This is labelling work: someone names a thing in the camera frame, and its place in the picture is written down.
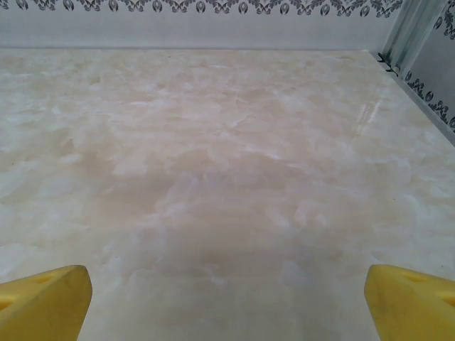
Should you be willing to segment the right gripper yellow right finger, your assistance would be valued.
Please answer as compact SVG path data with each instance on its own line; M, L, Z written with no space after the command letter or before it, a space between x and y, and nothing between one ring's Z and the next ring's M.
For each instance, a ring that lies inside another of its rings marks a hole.
M365 299L381 340L453 340L454 282L391 265L372 265Z

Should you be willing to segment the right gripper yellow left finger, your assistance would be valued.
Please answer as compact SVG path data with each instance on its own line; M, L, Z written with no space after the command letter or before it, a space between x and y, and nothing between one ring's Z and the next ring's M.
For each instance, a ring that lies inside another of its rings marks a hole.
M92 299L83 265L64 266L1 284L1 339L76 340Z

